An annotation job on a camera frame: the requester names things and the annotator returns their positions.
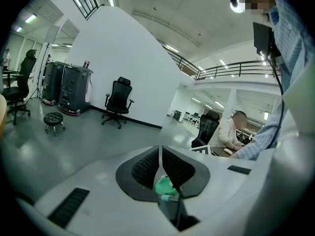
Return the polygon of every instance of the person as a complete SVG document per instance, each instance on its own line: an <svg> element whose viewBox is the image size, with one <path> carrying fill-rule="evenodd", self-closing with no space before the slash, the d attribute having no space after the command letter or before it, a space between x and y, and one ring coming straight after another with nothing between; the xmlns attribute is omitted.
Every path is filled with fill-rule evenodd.
<svg viewBox="0 0 315 236"><path fill-rule="evenodd" d="M48 54L47 60L46 60L46 65L50 62L51 56Z"/></svg>
<svg viewBox="0 0 315 236"><path fill-rule="evenodd" d="M10 66L10 61L11 61L10 49L7 48L7 49L5 50L4 55L3 55L3 63L2 63L2 66L3 66L3 70L4 70L4 71L7 71L7 70L8 70L8 67Z"/></svg>
<svg viewBox="0 0 315 236"><path fill-rule="evenodd" d="M315 44L308 29L295 9L287 0L245 0L251 10L260 9L271 21L275 44L281 54L278 57L278 67L281 73L281 84L285 92L303 72L307 63L315 53ZM231 158L256 160L259 154L268 148L275 136L279 122L281 121L282 103L275 112L269 116L267 123L255 135L252 142L238 150ZM277 139L271 145L274 148Z"/></svg>
<svg viewBox="0 0 315 236"><path fill-rule="evenodd" d="M220 122L208 144L211 147L227 147L238 151L244 144L237 140L236 129L246 127L246 125L246 114L236 111L232 118Z"/></svg>

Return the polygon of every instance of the gray floor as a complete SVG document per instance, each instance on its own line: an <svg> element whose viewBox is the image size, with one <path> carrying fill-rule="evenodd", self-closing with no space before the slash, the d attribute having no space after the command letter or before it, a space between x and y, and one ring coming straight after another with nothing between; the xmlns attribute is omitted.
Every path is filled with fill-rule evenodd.
<svg viewBox="0 0 315 236"><path fill-rule="evenodd" d="M152 145L190 148L195 138L171 117L165 118L162 130L130 121L118 129L114 121L102 126L101 113L92 109L78 117L63 115L67 130L59 127L55 137L52 129L44 132L43 117L58 108L37 99L27 108L31 116L19 113L16 126L13 116L7 116L1 156L12 186L33 201L93 161Z"/></svg>

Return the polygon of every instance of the black baseboard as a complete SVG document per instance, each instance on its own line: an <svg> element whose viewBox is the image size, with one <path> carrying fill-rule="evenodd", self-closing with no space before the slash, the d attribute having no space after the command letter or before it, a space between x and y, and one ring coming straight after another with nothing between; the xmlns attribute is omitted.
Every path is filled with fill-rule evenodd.
<svg viewBox="0 0 315 236"><path fill-rule="evenodd" d="M106 111L106 110L104 110L104 109L101 109L101 108L98 108L98 107L95 107L95 106L92 106L92 105L91 105L91 108L92 108L92 109L95 109L95 110L97 110L97 111L100 111L100 112L102 112L102 113L108 113L108 111ZM149 127L162 129L162 126L158 126L158 125L155 125L155 124L147 123L147 122L144 122L144 121L132 119L132 118L125 117L125 116L123 116L123 118L126 119L126 120L129 120L129 121L132 121L132 122L141 124L141 125L146 125L146 126L149 126Z"/></svg>

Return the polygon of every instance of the hand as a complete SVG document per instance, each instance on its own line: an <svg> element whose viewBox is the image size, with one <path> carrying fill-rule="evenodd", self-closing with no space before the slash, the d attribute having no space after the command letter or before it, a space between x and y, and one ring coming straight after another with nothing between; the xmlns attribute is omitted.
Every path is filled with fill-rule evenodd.
<svg viewBox="0 0 315 236"><path fill-rule="evenodd" d="M236 154L236 153L234 153L234 154L230 155L230 157L229 157L229 158L235 158L235 159L238 159L238 157L237 157L237 154Z"/></svg>
<svg viewBox="0 0 315 236"><path fill-rule="evenodd" d="M235 147L234 147L234 150L235 150L235 151L239 151L239 150L242 149L242 148L243 148L242 146L235 146Z"/></svg>

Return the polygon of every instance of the blue striped shirt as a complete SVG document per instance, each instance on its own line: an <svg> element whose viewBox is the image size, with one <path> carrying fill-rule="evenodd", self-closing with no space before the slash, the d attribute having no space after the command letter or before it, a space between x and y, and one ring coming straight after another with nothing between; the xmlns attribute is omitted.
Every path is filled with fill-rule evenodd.
<svg viewBox="0 0 315 236"><path fill-rule="evenodd" d="M284 61L284 64L279 65L279 69L281 84L285 92L306 67L315 52L315 44L306 26L287 0L276 0L276 6L270 10L270 19L274 25L275 42ZM238 158L256 160L260 152L267 149L280 121L281 104L269 116L268 122L255 135L252 142L236 152Z"/></svg>

